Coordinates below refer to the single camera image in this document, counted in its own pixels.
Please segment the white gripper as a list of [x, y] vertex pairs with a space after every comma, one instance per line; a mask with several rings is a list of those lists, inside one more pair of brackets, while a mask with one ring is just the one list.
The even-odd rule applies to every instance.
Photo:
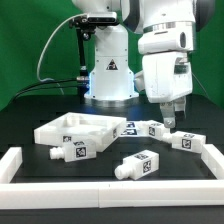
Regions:
[[175, 115], [178, 121], [186, 117], [186, 97], [183, 96], [193, 89], [191, 64], [186, 53], [173, 51], [144, 55], [142, 70], [135, 74], [134, 84], [138, 91], [146, 92], [150, 103], [161, 103], [166, 128], [175, 127]]

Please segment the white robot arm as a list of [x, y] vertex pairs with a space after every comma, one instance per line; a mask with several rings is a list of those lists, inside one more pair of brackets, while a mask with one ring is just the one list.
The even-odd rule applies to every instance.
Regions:
[[164, 125], [173, 128], [193, 89], [188, 55], [215, 1], [72, 0], [83, 12], [81, 37], [96, 37], [85, 99], [112, 105], [145, 91], [149, 102], [160, 105]]

